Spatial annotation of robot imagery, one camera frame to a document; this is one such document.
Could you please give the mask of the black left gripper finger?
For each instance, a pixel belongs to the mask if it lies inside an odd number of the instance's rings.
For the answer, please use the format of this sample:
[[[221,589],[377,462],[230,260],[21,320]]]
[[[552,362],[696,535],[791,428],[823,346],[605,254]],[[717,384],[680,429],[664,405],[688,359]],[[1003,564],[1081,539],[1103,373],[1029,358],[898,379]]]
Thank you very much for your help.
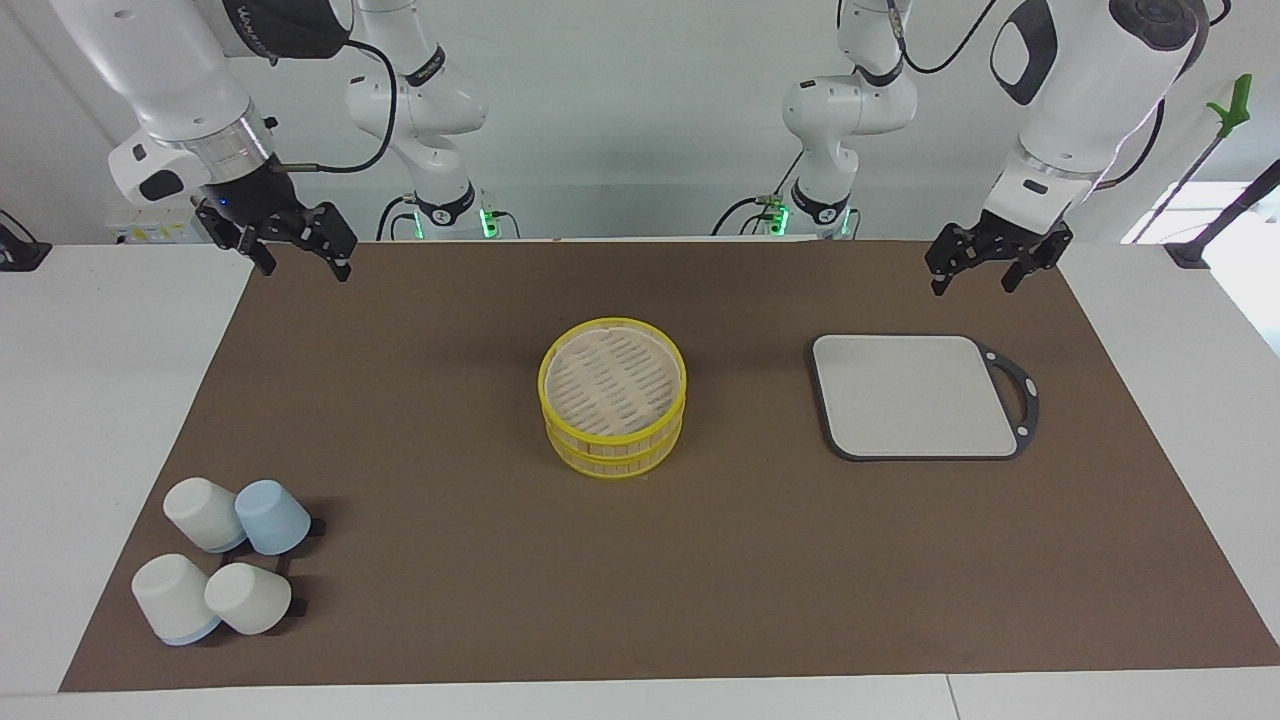
[[[925,265],[932,281],[931,290],[941,297],[954,277],[963,269],[963,228],[945,225],[925,251]]]
[[[1074,233],[1069,228],[1053,228],[1033,249],[1019,249],[1001,279],[1004,291],[1014,293],[1027,277],[1056,269],[1073,238]]]

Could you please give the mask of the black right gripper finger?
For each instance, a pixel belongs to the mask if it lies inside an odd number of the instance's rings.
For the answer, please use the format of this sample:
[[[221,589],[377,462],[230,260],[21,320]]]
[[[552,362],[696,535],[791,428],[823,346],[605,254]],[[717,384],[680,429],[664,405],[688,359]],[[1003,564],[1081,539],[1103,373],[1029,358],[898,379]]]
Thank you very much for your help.
[[[236,251],[251,260],[255,269],[265,277],[270,277],[276,269],[276,259],[269,247],[259,238],[259,232],[253,225],[246,225],[236,242]]]
[[[351,275],[352,258],[358,237],[333,202],[321,202],[315,208],[305,208],[298,247],[319,256],[329,266],[333,275],[346,283]]]

